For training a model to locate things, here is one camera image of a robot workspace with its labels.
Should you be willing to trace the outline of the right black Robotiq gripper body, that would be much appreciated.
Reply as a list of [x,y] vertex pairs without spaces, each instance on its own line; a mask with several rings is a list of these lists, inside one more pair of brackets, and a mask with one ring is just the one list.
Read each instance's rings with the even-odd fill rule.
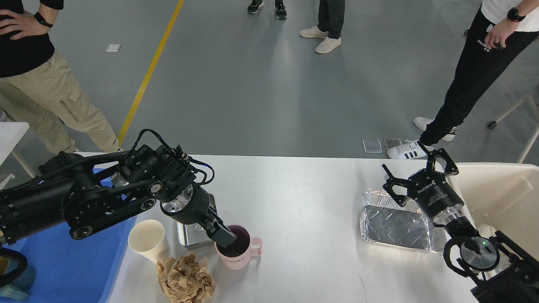
[[422,169],[409,179],[416,186],[408,188],[408,197],[415,200],[430,219],[434,219],[447,208],[456,207],[460,210],[464,206],[464,201],[453,190],[442,172]]

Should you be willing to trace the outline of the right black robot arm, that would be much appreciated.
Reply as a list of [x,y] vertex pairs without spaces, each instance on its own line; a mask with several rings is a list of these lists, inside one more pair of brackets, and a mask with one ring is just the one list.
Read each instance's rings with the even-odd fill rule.
[[462,213],[464,201],[447,182],[458,174],[444,149],[428,150],[426,168],[407,179],[393,176],[387,167],[384,190],[404,207],[414,200],[434,226],[444,228],[450,240],[443,249],[446,266],[476,284],[472,295],[480,303],[537,303],[539,263],[501,231],[485,238]]

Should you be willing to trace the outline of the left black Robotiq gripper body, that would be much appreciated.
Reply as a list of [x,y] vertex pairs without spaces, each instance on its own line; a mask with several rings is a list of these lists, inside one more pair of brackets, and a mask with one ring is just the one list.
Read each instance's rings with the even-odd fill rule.
[[198,223],[208,236],[216,233],[213,223],[217,207],[212,194],[199,186],[188,185],[181,194],[169,202],[160,202],[164,214],[185,226]]

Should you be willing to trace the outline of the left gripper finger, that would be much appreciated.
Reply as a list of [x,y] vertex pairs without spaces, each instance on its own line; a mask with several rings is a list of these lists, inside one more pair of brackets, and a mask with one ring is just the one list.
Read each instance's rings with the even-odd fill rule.
[[237,236],[225,226],[221,219],[206,220],[205,230],[208,238],[222,247],[231,245],[237,239]]

